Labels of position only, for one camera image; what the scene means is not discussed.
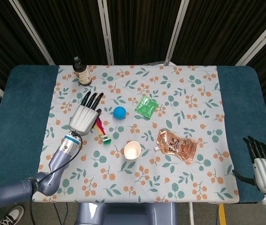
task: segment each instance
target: black sneaker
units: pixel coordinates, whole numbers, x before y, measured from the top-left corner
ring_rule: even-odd
[[[21,205],[13,208],[1,221],[0,225],[15,225],[23,216],[24,208]]]

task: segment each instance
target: green packet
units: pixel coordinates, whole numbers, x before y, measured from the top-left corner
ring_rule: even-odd
[[[137,105],[135,111],[150,119],[157,106],[158,102],[156,102],[156,100],[144,96]]]

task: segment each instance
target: table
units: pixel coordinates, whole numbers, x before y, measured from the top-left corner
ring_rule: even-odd
[[[11,71],[0,108],[0,184],[8,182],[6,177],[19,180],[37,171],[57,73],[58,67],[52,66],[18,66]],[[241,138],[251,135],[266,143],[266,109],[257,75],[249,67],[218,67],[218,73],[231,157],[240,173],[252,176]],[[255,187],[239,181],[237,185],[241,202],[262,199]]]

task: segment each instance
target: tablecloth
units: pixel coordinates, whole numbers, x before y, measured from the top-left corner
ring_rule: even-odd
[[[83,87],[71,66],[60,66],[49,112],[39,171],[48,163],[68,123],[89,90],[104,92],[99,108],[112,138],[103,145],[98,132],[83,137],[83,150],[65,170],[57,193],[35,201],[79,202],[225,202],[239,201],[228,151],[216,67],[89,66],[92,84]],[[150,120],[134,111],[142,96],[158,101]],[[127,109],[124,120],[113,109]],[[176,156],[154,151],[159,129],[198,140],[191,165]],[[126,160],[129,141],[142,147],[137,160]]]

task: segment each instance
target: blue ball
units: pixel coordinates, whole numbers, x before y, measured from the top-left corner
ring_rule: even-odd
[[[116,119],[122,120],[126,116],[127,111],[125,108],[118,106],[114,109],[113,115]]]

